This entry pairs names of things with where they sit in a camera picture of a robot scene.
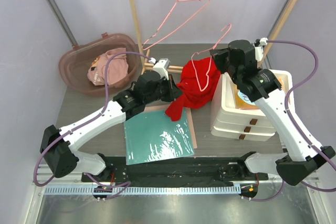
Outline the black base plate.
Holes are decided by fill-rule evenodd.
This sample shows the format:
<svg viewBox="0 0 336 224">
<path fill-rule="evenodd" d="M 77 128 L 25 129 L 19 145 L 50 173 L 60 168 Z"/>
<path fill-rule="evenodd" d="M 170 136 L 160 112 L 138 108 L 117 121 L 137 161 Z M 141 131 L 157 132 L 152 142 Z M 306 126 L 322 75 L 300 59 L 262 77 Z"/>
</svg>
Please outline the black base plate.
<svg viewBox="0 0 336 224">
<path fill-rule="evenodd" d="M 266 173 L 254 174 L 242 157 L 180 157 L 127 165 L 125 157 L 106 157 L 107 171 L 94 176 L 98 182 L 130 181 L 131 187 L 219 187 L 234 182 L 266 181 Z"/>
</svg>

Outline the pink t shirt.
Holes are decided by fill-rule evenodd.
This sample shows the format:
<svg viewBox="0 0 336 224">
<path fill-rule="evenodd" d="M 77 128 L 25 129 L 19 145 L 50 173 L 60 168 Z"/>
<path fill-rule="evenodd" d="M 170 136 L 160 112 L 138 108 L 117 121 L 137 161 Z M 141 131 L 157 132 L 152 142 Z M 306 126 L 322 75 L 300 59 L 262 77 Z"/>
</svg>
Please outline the pink t shirt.
<svg viewBox="0 0 336 224">
<path fill-rule="evenodd" d="M 105 53 L 99 55 L 89 67 L 87 77 L 95 86 L 104 85 L 106 75 L 105 69 L 107 66 L 107 62 L 110 58 L 112 58 L 115 54 L 119 54 L 114 57 L 108 66 L 107 72 L 107 83 L 108 86 L 119 88 L 122 86 L 122 81 L 128 75 L 129 65 L 127 63 L 127 56 L 124 53 L 126 52 L 126 48 L 115 48 L 106 51 Z"/>
</svg>

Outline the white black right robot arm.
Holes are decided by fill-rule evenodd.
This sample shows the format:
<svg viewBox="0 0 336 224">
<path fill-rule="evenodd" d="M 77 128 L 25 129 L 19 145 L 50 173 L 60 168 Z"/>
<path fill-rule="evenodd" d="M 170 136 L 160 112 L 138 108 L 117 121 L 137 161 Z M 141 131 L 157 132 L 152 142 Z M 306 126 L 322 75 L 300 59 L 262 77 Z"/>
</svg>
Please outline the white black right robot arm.
<svg viewBox="0 0 336 224">
<path fill-rule="evenodd" d="M 210 54 L 216 68 L 228 74 L 238 90 L 261 110 L 287 148 L 282 154 L 249 154 L 237 166 L 239 177 L 250 179 L 255 173 L 275 174 L 295 186 L 325 163 L 335 167 L 331 162 L 335 150 L 332 146 L 323 146 L 290 108 L 291 92 L 298 85 L 285 92 L 271 70 L 257 66 L 256 55 L 262 54 L 268 42 L 267 38 L 254 44 L 234 40 L 224 49 L 210 50 Z"/>
</svg>

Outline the white drawer storage box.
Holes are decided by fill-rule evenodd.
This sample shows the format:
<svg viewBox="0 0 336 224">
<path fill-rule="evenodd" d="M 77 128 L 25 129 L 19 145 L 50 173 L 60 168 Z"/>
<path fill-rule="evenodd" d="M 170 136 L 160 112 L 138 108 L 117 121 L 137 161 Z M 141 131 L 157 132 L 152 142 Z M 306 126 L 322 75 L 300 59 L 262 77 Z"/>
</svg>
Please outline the white drawer storage box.
<svg viewBox="0 0 336 224">
<path fill-rule="evenodd" d="M 266 141 L 275 135 L 275 128 L 258 109 L 235 107 L 231 78 L 223 74 L 211 102 L 211 133 L 215 136 L 250 141 Z"/>
</svg>

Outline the metal corner post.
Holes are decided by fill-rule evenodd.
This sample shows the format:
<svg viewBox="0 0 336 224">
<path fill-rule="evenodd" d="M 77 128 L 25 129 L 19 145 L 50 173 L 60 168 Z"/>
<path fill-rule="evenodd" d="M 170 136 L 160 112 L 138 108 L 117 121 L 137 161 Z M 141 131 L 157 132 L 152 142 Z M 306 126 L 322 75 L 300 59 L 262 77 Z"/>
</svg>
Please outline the metal corner post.
<svg viewBox="0 0 336 224">
<path fill-rule="evenodd" d="M 54 16 L 56 17 L 57 21 L 59 22 L 61 28 L 63 29 L 65 35 L 67 36 L 68 40 L 71 43 L 73 48 L 78 46 L 77 40 L 75 39 L 68 23 L 66 22 L 60 8 L 58 7 L 55 0 L 46 0 L 51 11 L 53 12 Z"/>
</svg>

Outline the pink plastic basket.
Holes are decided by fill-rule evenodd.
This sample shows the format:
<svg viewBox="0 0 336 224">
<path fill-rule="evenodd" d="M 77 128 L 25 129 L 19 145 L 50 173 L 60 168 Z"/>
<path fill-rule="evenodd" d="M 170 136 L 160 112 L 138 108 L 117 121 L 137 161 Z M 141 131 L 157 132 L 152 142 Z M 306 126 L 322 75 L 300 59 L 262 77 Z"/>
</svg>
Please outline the pink plastic basket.
<svg viewBox="0 0 336 224">
<path fill-rule="evenodd" d="M 138 52 L 138 45 L 125 34 L 101 35 L 88 44 L 75 46 L 59 60 L 58 68 L 64 83 L 71 89 L 91 97 L 105 96 L 103 85 L 94 85 L 87 77 L 92 62 L 101 54 L 115 48 L 125 48 L 127 52 Z"/>
</svg>

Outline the green cutting mat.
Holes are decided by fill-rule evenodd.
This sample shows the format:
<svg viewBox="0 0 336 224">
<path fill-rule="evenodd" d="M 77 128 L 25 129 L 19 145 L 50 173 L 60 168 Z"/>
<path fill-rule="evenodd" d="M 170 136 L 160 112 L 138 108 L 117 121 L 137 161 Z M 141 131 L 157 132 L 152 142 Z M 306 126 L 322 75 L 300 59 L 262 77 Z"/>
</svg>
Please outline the green cutting mat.
<svg viewBox="0 0 336 224">
<path fill-rule="evenodd" d="M 124 122 L 126 164 L 144 164 L 193 156 L 186 111 L 173 122 L 165 111 L 142 112 Z"/>
</svg>

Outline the pink board under mat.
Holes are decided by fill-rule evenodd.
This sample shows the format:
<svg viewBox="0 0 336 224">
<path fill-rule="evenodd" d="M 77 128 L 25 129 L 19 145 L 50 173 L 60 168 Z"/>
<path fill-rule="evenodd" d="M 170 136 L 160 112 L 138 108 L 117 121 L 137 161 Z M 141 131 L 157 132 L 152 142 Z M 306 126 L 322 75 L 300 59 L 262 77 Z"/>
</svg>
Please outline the pink board under mat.
<svg viewBox="0 0 336 224">
<path fill-rule="evenodd" d="M 152 112 L 152 111 L 159 111 L 159 110 L 165 111 L 168 107 L 169 105 L 146 106 L 144 111 L 145 112 Z M 195 135 L 195 129 L 194 129 L 194 124 L 193 124 L 191 109 L 186 108 L 185 111 L 186 111 L 187 122 L 188 122 L 188 127 L 190 130 L 190 134 L 191 134 L 193 147 L 196 149 L 197 142 L 196 142 L 196 135 Z"/>
</svg>

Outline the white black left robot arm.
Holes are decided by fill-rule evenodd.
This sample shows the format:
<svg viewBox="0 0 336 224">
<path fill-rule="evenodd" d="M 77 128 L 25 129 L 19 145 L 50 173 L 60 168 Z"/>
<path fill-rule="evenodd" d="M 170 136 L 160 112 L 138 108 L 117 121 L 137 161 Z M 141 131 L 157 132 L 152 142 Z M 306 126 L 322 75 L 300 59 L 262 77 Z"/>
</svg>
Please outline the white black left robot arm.
<svg viewBox="0 0 336 224">
<path fill-rule="evenodd" d="M 182 95 L 172 75 L 161 77 L 149 70 L 132 82 L 130 88 L 115 95 L 104 107 L 64 127 L 54 125 L 44 131 L 40 152 L 54 178 L 72 172 L 95 176 L 105 182 L 112 174 L 112 165 L 103 154 L 88 154 L 79 149 L 103 131 L 142 113 L 147 104 L 161 100 L 173 102 Z"/>
</svg>

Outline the red t shirt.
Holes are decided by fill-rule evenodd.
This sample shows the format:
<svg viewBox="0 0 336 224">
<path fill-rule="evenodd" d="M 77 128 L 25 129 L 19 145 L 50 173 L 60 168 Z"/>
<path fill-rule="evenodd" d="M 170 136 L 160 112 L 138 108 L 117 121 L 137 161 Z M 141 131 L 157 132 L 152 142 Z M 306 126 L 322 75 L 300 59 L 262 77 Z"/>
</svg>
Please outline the red t shirt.
<svg viewBox="0 0 336 224">
<path fill-rule="evenodd" d="M 211 101 L 221 73 L 212 58 L 189 61 L 182 70 L 178 88 L 183 94 L 165 110 L 175 122 L 181 119 L 184 108 L 199 109 Z"/>
</svg>

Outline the wooden clothes rack frame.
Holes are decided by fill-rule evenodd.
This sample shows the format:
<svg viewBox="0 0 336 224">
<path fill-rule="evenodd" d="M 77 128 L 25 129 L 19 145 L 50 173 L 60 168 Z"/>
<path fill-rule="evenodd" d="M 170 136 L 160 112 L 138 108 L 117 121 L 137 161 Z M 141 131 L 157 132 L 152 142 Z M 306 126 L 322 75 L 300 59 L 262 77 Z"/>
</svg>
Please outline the wooden clothes rack frame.
<svg viewBox="0 0 336 224">
<path fill-rule="evenodd" d="M 281 12 L 279 13 L 279 16 L 271 29 L 269 33 L 269 38 L 276 39 L 279 33 L 281 32 L 287 18 L 289 17 L 291 11 L 293 10 L 295 4 L 297 3 L 298 0 L 287 0 L 284 7 L 282 8 Z M 135 28 L 135 34 L 136 34 L 136 39 L 138 43 L 138 49 L 140 53 L 146 53 L 148 56 L 150 54 L 150 50 L 144 51 L 142 49 L 143 41 L 142 41 L 142 35 L 141 35 L 141 28 L 140 28 L 140 23 L 138 19 L 138 14 L 137 14 L 137 7 L 136 7 L 136 2 L 135 0 L 129 0 L 130 8 L 131 8 L 131 15 L 134 23 L 134 28 Z"/>
</svg>

